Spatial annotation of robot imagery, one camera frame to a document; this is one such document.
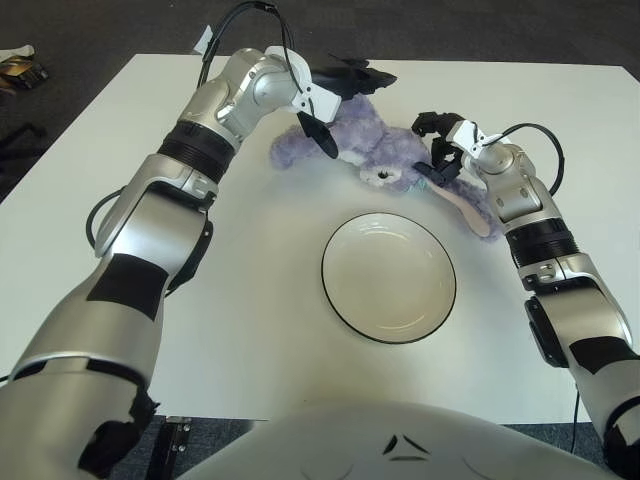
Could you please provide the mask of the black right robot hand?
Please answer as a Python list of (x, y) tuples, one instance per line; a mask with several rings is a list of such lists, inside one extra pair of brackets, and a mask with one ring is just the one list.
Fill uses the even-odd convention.
[(455, 180), (462, 169), (463, 151), (446, 140), (454, 125), (463, 118), (456, 113), (422, 112), (411, 130), (419, 137), (437, 133), (431, 143), (431, 159), (413, 164), (413, 169), (439, 187)]

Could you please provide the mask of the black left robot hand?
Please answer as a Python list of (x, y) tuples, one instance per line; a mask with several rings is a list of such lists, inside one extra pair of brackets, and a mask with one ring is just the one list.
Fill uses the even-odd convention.
[[(371, 68), (366, 59), (331, 57), (342, 65), (312, 67), (312, 82), (340, 96), (343, 101), (352, 100), (357, 94), (372, 95), (397, 81), (395, 75)], [(326, 124), (304, 112), (298, 112), (297, 117), (304, 134), (312, 138), (326, 155), (335, 159), (338, 146)]]

